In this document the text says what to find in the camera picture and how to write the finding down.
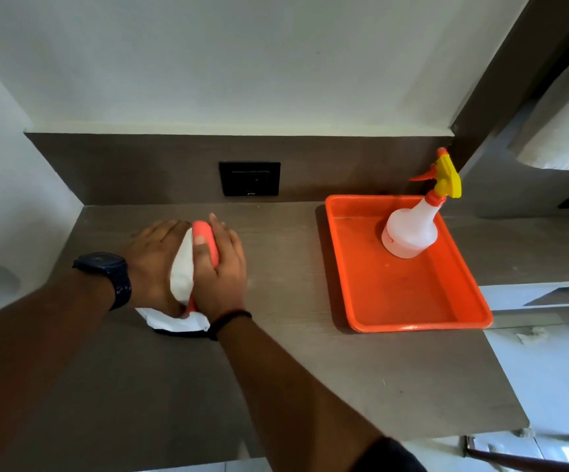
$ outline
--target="plastic tray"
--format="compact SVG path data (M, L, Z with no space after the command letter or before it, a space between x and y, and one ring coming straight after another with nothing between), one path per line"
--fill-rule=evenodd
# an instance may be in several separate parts
M381 243L394 210L422 196L336 195L326 199L343 301L351 327L363 333L487 328L492 312L440 214L437 241L412 259Z

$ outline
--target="wristband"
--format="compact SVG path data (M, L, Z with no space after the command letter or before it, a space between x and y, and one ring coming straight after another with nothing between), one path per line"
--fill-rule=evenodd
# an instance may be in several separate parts
M208 328L208 337L212 341L218 341L216 336L219 331L236 317L248 317L252 319L252 314L244 309L237 309L218 317Z

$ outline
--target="sleeve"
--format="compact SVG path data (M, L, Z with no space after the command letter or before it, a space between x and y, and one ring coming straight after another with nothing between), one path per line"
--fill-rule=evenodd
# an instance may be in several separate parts
M354 464L351 472L427 472L398 441L381 437Z

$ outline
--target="power outlet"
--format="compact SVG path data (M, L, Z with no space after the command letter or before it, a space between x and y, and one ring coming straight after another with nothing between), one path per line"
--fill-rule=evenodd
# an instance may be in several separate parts
M280 190L280 162L219 162L226 197L276 196Z

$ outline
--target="spray bottle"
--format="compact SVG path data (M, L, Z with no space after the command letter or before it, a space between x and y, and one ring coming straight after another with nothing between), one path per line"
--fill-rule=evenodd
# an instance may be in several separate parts
M411 209L394 211L383 229L383 245L400 258L412 258L437 240L437 227L433 219L447 196L461 197L461 179L445 148L437 150L437 161L423 175L409 179L425 181L435 179L437 184Z

